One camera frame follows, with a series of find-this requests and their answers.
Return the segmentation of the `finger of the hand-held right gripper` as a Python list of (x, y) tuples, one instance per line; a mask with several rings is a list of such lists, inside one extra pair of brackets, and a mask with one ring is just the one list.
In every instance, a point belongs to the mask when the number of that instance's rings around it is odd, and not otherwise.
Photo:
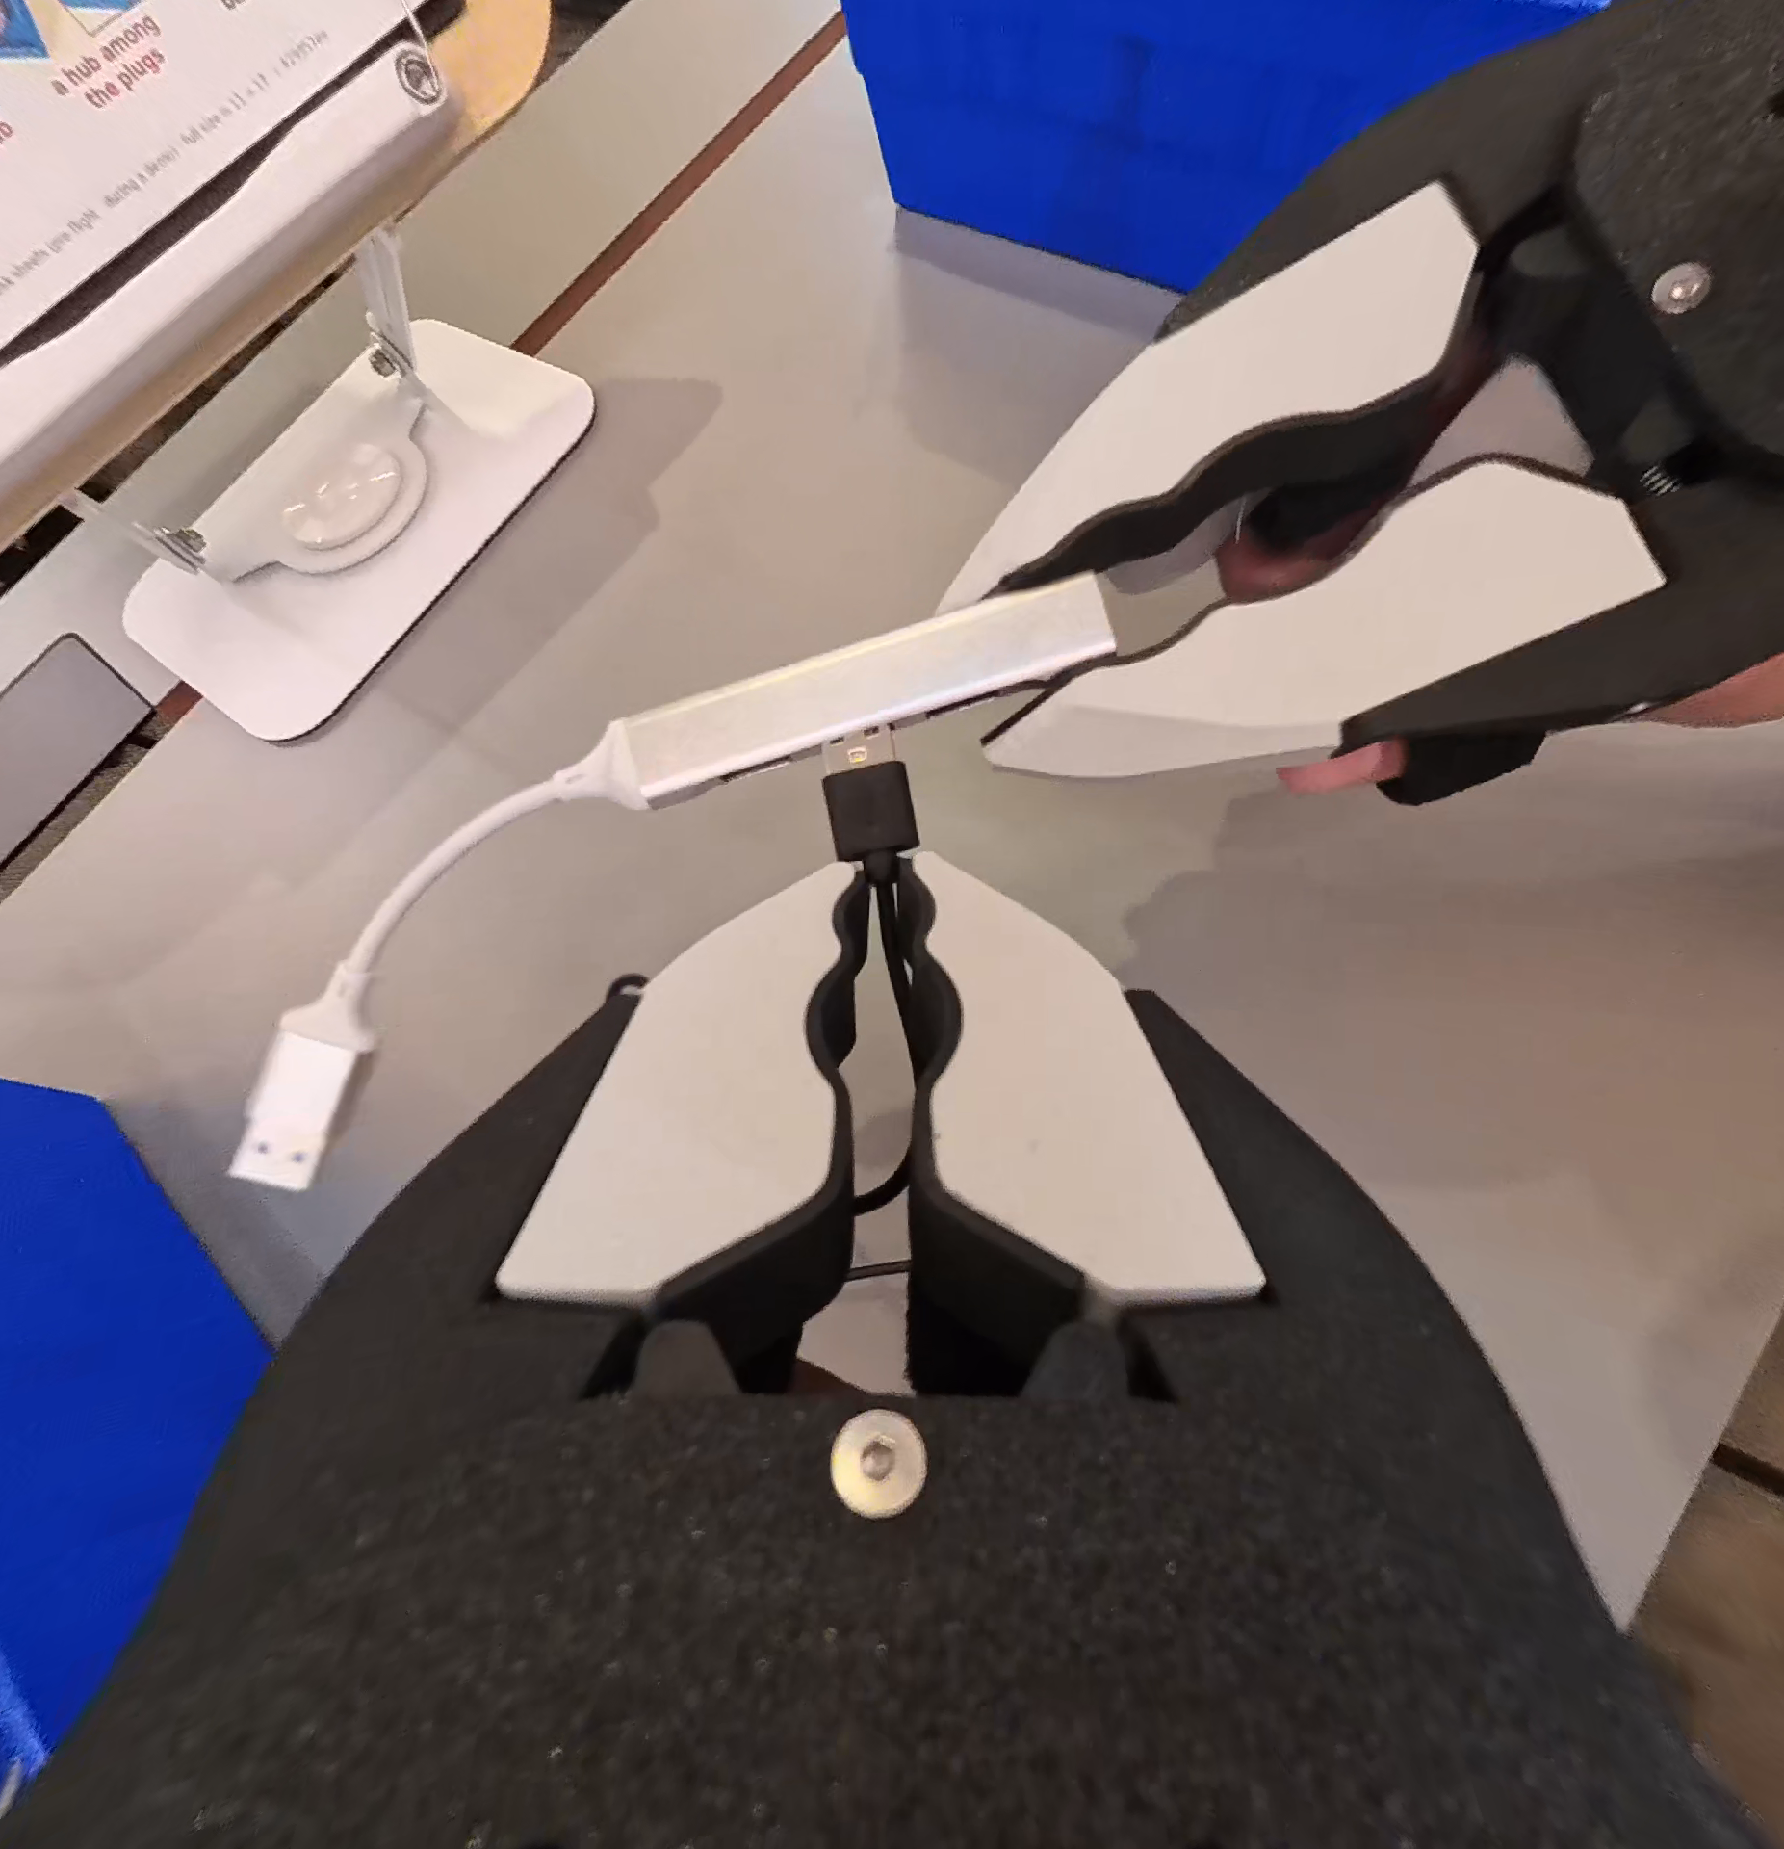
[(1431, 180), (1181, 331), (1156, 337), (1065, 428), (975, 544), (939, 607), (1168, 551), (1096, 540), (1111, 517), (1193, 510), (1206, 474), (1249, 463), (1225, 501), (1279, 482), (1257, 441), (1340, 435), (1434, 381), (1459, 330), (1481, 239)]
[(1624, 501), (1482, 456), (1395, 503), (1324, 576), (1065, 680), (981, 751), (1073, 779), (1328, 751), (1352, 719), (1662, 586)]

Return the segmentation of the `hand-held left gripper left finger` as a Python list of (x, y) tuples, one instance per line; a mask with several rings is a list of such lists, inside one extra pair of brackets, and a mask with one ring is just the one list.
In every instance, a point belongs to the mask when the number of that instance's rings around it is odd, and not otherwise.
[(856, 1237), (856, 871), (652, 977), (494, 1273), (511, 1303), (700, 1321), (734, 1371), (839, 1293)]

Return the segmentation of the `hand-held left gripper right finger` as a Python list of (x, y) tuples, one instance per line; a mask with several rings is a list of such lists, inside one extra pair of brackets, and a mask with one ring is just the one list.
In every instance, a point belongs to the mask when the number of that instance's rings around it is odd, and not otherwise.
[(1135, 996), (1078, 942), (915, 852), (906, 980), (921, 1335), (941, 1323), (972, 1366), (1020, 1381), (1073, 1323), (1265, 1289)]

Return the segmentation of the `blue plastic bin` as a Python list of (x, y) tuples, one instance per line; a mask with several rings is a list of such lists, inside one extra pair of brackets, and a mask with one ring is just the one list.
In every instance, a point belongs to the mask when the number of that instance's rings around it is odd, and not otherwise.
[(0, 1080), (0, 1814), (140, 1628), (270, 1353), (110, 1110)]
[(1185, 294), (1329, 154), (1601, 1), (848, 1), (898, 205)]

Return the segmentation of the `person's right hand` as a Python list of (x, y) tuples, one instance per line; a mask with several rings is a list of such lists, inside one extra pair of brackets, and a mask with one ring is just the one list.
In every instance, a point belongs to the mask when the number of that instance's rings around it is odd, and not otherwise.
[[(1743, 728), (1782, 719), (1784, 652), (1676, 705), (1647, 707), (1628, 721), (1671, 728)], [(1391, 801), (1412, 806), (1520, 770), (1535, 753), (1537, 741), (1503, 737), (1423, 741), (1419, 749), (1412, 741), (1391, 739), (1280, 770), (1279, 777), (1301, 794), (1373, 787), (1386, 788)]]

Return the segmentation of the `wooden book stand white base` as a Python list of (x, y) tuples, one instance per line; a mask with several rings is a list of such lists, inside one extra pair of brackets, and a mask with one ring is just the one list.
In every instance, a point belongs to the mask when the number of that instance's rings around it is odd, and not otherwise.
[[(319, 732), (555, 474), (597, 400), (415, 318), (404, 212), (527, 100), (550, 5), (401, 5), (295, 116), (0, 355), (0, 553), (52, 512), (129, 544), (119, 626), (267, 744)], [(341, 263), (358, 356), (182, 519), (87, 481)]]

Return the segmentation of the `printed instruction sheet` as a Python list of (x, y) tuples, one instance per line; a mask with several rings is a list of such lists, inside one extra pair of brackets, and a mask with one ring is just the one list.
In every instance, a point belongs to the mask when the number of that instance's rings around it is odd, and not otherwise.
[(0, 356), (409, 10), (0, 1)]

